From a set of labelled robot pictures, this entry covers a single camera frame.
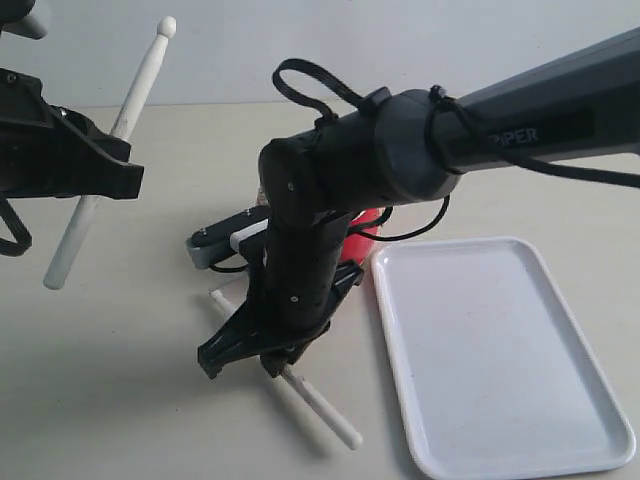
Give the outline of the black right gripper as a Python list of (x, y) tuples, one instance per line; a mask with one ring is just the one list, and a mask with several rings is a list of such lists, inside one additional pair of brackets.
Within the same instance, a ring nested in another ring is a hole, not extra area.
[[(351, 212), (330, 212), (313, 224), (295, 225), (283, 212), (271, 211), (266, 261), (253, 280), (256, 289), (197, 348), (197, 362), (209, 379), (215, 379), (227, 364), (261, 354), (262, 367), (277, 378), (330, 329), (324, 325), (363, 277), (357, 263), (340, 262), (352, 218)], [(270, 336), (302, 337), (322, 327), (310, 340), (268, 352)]]

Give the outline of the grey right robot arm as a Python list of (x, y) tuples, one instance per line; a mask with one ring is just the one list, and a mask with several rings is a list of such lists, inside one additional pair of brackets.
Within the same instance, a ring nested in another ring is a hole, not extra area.
[(329, 328), (363, 271), (340, 256), (367, 236), (368, 209), (440, 201), (465, 173), (517, 166), (559, 178), (637, 187), (635, 174), (573, 165), (576, 158), (639, 150), (639, 33), (619, 34), (462, 98), (440, 86), (366, 96), (302, 59), (283, 61), (274, 87), (315, 109), (311, 130), (271, 140), (260, 152), (264, 207), (195, 234), (225, 241), (266, 219), (231, 247), (246, 260), (245, 301), (197, 350), (215, 377), (259, 357), (278, 376)]

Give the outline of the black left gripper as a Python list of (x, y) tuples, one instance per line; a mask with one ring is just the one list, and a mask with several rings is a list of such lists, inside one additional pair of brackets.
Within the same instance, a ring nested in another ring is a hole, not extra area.
[(129, 162), (131, 145), (48, 104), (42, 88), (36, 77), (1, 71), (1, 195), (136, 199), (144, 167)]

